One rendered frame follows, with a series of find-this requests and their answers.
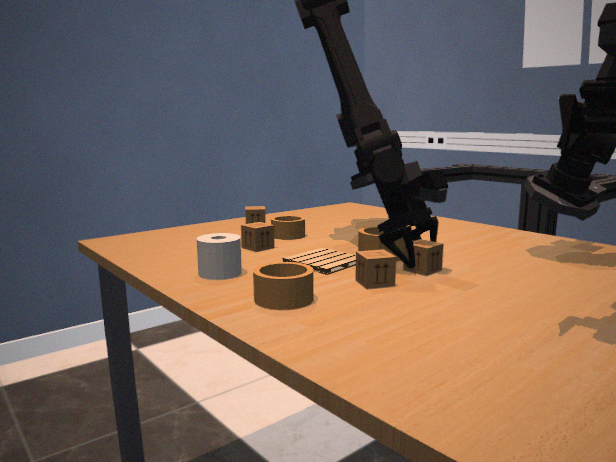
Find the small wooden pallet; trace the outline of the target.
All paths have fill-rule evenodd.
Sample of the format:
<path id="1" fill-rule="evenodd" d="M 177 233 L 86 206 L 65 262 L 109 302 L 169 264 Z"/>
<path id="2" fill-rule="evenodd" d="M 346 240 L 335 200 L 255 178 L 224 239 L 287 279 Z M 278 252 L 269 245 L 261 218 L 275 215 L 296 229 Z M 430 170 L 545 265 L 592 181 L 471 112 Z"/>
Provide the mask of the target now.
<path id="1" fill-rule="evenodd" d="M 356 255 L 341 251 L 317 248 L 295 255 L 283 257 L 283 262 L 296 262 L 309 265 L 321 274 L 331 274 L 356 265 Z M 353 261 L 353 262 L 352 262 Z M 351 263 L 352 262 L 352 263 Z"/>

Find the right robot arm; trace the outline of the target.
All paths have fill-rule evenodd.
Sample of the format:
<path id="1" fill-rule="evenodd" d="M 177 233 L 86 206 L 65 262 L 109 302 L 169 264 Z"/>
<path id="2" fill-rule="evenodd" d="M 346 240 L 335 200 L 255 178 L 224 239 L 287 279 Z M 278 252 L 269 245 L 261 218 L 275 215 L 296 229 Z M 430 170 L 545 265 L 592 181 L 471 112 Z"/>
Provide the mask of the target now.
<path id="1" fill-rule="evenodd" d="M 314 26 L 318 32 L 340 98 L 341 113 L 336 116 L 344 140 L 347 148 L 357 148 L 359 173 L 352 181 L 371 173 L 380 196 L 401 185 L 385 194 L 393 216 L 427 208 L 425 201 L 446 202 L 448 184 L 441 169 L 427 171 L 408 183 L 404 179 L 398 132 L 390 131 L 372 100 L 341 24 L 341 15 L 349 13 L 347 0 L 294 1 L 304 29 Z"/>

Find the grey cylinder with pale top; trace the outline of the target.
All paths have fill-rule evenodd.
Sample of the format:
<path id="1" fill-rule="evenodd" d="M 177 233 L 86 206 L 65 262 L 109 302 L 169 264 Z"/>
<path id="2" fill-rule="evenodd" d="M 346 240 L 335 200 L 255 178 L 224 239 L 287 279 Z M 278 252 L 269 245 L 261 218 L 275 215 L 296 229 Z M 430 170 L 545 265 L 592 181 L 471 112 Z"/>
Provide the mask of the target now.
<path id="1" fill-rule="evenodd" d="M 242 274 L 241 237 L 231 233 L 199 236 L 197 259 L 198 276 L 203 279 L 226 280 L 238 277 Z"/>

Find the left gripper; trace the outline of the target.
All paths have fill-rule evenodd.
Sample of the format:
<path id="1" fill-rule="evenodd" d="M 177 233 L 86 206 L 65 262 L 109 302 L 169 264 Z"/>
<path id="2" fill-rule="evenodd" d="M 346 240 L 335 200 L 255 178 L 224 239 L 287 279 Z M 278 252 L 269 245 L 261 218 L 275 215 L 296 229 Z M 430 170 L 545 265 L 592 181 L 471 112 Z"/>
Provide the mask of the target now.
<path id="1" fill-rule="evenodd" d="M 573 153 L 586 132 L 616 134 L 616 79 L 584 80 L 579 91 L 581 98 L 585 99 L 587 118 L 584 117 L 582 106 L 577 102 L 575 94 L 562 94 L 559 98 L 562 120 L 561 156 L 564 161 Z"/>

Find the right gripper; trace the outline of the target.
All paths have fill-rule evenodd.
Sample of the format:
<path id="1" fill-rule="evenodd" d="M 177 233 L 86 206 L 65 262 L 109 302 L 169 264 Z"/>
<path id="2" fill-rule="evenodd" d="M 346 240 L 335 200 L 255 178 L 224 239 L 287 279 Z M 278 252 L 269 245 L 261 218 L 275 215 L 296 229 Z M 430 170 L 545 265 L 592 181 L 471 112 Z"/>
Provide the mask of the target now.
<path id="1" fill-rule="evenodd" d="M 436 216 L 430 216 L 432 214 L 430 207 L 393 216 L 385 194 L 395 188 L 389 189 L 381 195 L 389 220 L 377 225 L 379 231 L 385 233 L 379 235 L 379 238 L 381 243 L 397 255 L 408 268 L 413 268 L 416 266 L 413 241 L 422 239 L 421 234 L 429 230 L 430 241 L 436 242 L 439 222 Z M 412 230 L 411 226 L 415 226 L 416 229 Z M 401 227 L 402 229 L 397 227 Z M 394 241 L 400 238 L 404 239 L 409 260 L 394 243 Z"/>

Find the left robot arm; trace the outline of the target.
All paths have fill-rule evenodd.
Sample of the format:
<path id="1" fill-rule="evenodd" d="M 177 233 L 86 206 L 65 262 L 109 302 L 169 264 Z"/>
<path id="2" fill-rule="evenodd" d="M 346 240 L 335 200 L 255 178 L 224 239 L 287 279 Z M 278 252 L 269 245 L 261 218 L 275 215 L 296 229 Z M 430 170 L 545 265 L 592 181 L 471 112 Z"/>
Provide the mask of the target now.
<path id="1" fill-rule="evenodd" d="M 600 28 L 598 46 L 607 55 L 596 80 L 614 80 L 616 79 L 616 2 L 605 5 L 597 26 Z M 575 149 L 576 152 L 573 152 L 566 161 L 563 161 L 561 156 L 557 163 L 552 164 L 550 172 L 547 170 L 535 174 L 532 182 L 577 207 L 584 207 L 594 202 L 598 195 L 588 188 L 593 180 L 590 174 L 595 163 L 607 164 L 615 148 L 616 134 L 587 132 Z"/>

